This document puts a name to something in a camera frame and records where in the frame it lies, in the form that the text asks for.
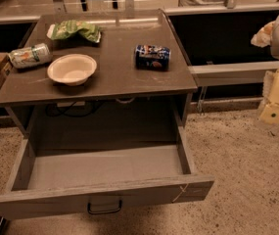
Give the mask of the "grey top drawer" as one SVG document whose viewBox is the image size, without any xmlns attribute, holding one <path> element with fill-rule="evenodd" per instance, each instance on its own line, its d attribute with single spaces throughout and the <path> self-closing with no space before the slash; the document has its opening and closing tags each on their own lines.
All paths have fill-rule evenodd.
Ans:
<svg viewBox="0 0 279 235">
<path fill-rule="evenodd" d="M 89 117 L 33 112 L 0 215 L 20 219 L 87 212 L 87 204 L 122 200 L 122 208 L 200 201 L 213 183 L 196 172 L 177 111 L 160 105 Z"/>
</svg>

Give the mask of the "blue soda can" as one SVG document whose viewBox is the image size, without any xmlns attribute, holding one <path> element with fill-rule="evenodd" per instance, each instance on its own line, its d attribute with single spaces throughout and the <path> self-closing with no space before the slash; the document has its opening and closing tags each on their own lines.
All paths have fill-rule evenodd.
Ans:
<svg viewBox="0 0 279 235">
<path fill-rule="evenodd" d="M 138 69 L 166 71 L 169 67 L 171 51 L 158 45 L 137 45 L 135 49 L 135 65 Z"/>
</svg>

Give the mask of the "grey metal rail right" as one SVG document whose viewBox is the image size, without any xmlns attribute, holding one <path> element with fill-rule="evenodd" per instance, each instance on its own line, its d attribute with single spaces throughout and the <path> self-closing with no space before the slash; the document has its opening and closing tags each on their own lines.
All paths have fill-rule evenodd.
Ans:
<svg viewBox="0 0 279 235">
<path fill-rule="evenodd" d="M 199 87 L 262 83 L 267 71 L 279 69 L 279 61 L 189 66 Z"/>
</svg>

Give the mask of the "green chip bag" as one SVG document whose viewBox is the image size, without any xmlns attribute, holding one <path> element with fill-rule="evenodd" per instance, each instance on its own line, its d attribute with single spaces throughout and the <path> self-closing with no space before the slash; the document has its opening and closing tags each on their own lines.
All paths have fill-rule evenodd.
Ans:
<svg viewBox="0 0 279 235">
<path fill-rule="evenodd" d="M 54 23 L 47 31 L 47 37 L 51 40 L 65 40 L 76 35 L 92 43 L 99 43 L 101 40 L 100 28 L 86 21 L 68 20 Z"/>
</svg>

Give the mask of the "white paper bowl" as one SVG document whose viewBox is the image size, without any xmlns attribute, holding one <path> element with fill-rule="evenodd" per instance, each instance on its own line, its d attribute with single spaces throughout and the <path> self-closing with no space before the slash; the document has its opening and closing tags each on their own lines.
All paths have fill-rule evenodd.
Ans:
<svg viewBox="0 0 279 235">
<path fill-rule="evenodd" d="M 50 79 L 68 86 L 77 86 L 96 71 L 97 62 L 88 55 L 69 54 L 58 58 L 47 69 Z"/>
</svg>

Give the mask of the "green white soda can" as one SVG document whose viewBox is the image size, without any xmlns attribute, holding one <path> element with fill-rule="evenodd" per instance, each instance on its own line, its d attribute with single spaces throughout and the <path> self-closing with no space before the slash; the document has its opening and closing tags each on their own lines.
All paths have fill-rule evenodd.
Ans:
<svg viewBox="0 0 279 235">
<path fill-rule="evenodd" d="M 52 54 L 45 43 L 13 50 L 8 57 L 16 69 L 31 68 L 52 60 Z"/>
</svg>

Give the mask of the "grey cabinet with dark top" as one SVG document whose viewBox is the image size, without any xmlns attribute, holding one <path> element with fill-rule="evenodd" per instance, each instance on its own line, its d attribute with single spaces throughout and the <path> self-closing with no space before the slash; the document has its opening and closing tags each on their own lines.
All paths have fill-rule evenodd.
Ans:
<svg viewBox="0 0 279 235">
<path fill-rule="evenodd" d="M 98 45 L 80 37 L 51 40 L 51 24 L 82 20 L 102 31 Z M 28 71 L 12 70 L 0 89 L 0 107 L 18 108 L 55 102 L 105 100 L 156 95 L 190 95 L 196 82 L 186 64 L 179 40 L 168 16 L 161 10 L 132 13 L 55 14 L 41 17 L 26 44 L 46 43 L 55 58 L 85 54 L 97 61 L 97 71 L 84 85 L 57 84 L 43 66 Z M 134 50 L 138 44 L 155 44 L 171 50 L 166 71 L 138 70 Z"/>
</svg>

